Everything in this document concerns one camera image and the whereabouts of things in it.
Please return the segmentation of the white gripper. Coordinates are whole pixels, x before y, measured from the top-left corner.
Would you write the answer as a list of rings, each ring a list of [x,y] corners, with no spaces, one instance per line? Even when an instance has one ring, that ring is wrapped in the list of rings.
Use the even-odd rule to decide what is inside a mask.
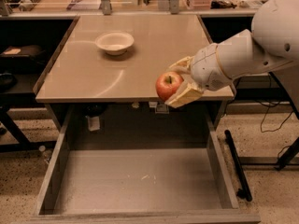
[[[218,91],[232,83],[221,67],[216,43],[200,49],[194,57],[187,56],[178,60],[168,70],[178,74],[191,74],[192,79],[203,90]],[[183,80],[167,84],[171,95],[164,103],[179,108],[198,100],[202,97],[203,90],[196,83]]]

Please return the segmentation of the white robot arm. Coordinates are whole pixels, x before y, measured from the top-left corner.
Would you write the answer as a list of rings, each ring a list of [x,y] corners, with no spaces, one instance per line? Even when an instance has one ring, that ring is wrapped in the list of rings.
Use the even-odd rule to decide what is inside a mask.
[[[177,108],[246,76],[277,71],[299,62],[299,0],[269,0],[251,28],[199,49],[169,66],[186,79],[165,103]]]

